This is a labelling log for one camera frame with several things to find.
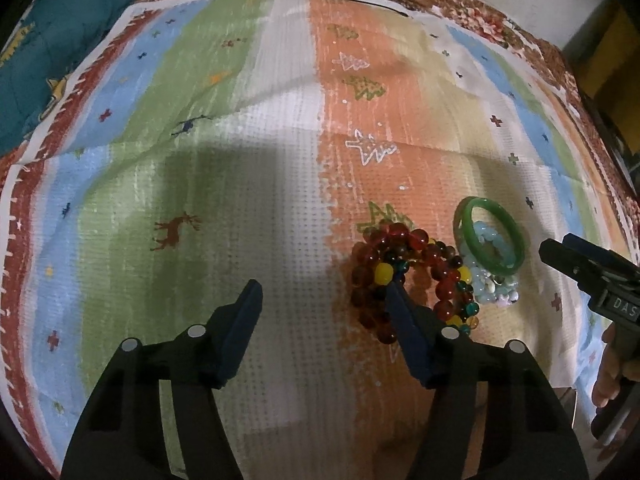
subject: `green stripe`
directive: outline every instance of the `green stripe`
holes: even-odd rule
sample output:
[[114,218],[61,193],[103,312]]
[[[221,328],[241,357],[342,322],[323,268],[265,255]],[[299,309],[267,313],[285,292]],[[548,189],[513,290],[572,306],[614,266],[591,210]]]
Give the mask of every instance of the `green stripe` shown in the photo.
[[526,102],[529,110],[539,115],[539,117],[542,118],[542,120],[545,121],[546,125],[549,127],[549,130],[551,131],[551,139],[549,140],[553,143],[553,147],[556,150],[558,157],[560,158],[560,162],[562,164],[562,167],[564,168],[566,176],[570,180],[569,184],[571,186],[571,189],[574,192],[574,196],[577,202],[577,204],[575,205],[578,208],[580,222],[582,223],[582,227],[584,228],[584,237],[591,243],[600,245],[600,232],[591,213],[591,206],[587,194],[584,191],[582,176],[578,171],[578,167],[571,153],[571,149],[569,149],[569,146],[564,140],[562,134],[556,129],[551,120],[549,120],[549,118],[546,116],[542,104],[540,104],[535,95],[533,95],[531,90],[529,90],[528,85],[523,81],[518,73],[511,67],[509,63],[507,63],[504,58],[502,58],[502,56],[494,53],[494,59],[498,62],[498,64],[500,64],[501,68],[504,70],[504,73],[507,75],[509,82],[518,91],[524,102]]
[[[220,233],[233,221],[225,211],[238,192],[239,159],[221,119],[233,111],[238,74],[253,62],[250,49],[270,2],[213,0],[183,28],[86,196],[78,277],[87,391],[123,338],[173,339],[217,306],[215,280],[230,265]],[[227,70],[232,74],[212,86],[209,77]],[[199,115],[217,119],[171,136],[179,121]],[[151,251],[153,238],[167,234],[154,223],[183,212],[201,219],[200,230],[183,223],[175,248]]]

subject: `brown deer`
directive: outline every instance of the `brown deer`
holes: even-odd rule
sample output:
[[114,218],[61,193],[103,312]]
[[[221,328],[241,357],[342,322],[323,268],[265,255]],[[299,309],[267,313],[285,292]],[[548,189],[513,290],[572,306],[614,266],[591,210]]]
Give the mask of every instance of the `brown deer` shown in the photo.
[[187,215],[186,211],[182,213],[182,216],[177,216],[173,220],[164,223],[164,222],[156,222],[156,231],[166,229],[166,238],[159,239],[154,238],[154,241],[159,243],[158,247],[154,247],[151,251],[159,251],[160,249],[164,249],[165,247],[175,247],[180,241],[180,231],[178,228],[183,223],[189,224],[196,231],[200,230],[200,226],[202,222],[197,216]]

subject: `teal pillow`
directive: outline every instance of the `teal pillow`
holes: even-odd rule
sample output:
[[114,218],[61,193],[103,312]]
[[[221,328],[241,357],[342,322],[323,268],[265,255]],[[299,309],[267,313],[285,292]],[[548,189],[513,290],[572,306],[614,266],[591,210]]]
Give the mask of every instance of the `teal pillow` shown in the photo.
[[132,1],[33,3],[0,58],[0,155],[33,131],[50,105],[52,89],[100,43]]

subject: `green jade bangle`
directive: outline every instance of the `green jade bangle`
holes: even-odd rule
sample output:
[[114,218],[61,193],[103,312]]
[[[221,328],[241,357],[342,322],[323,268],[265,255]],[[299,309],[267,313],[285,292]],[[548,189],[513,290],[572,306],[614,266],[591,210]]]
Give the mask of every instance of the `green jade bangle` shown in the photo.
[[[507,230],[507,234],[511,239],[511,245],[513,246],[513,252],[516,256],[513,265],[506,265],[503,261],[489,255],[480,243],[480,240],[478,240],[478,236],[476,236],[476,232],[474,231],[474,222],[471,218],[471,212],[475,207],[491,213]],[[507,213],[506,209],[493,200],[477,196],[468,196],[465,198],[456,208],[453,232],[458,246],[460,247],[461,242],[464,241],[478,264],[492,274],[505,277],[512,276],[518,271],[524,261],[524,239],[518,229],[518,225],[511,215]]]

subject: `yellow curtain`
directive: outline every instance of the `yellow curtain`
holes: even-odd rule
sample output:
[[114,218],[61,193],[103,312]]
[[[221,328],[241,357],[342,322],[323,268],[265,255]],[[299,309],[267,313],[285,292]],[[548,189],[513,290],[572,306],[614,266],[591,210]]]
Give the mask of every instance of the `yellow curtain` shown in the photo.
[[593,56],[576,69],[578,85],[640,151],[640,33],[619,8]]

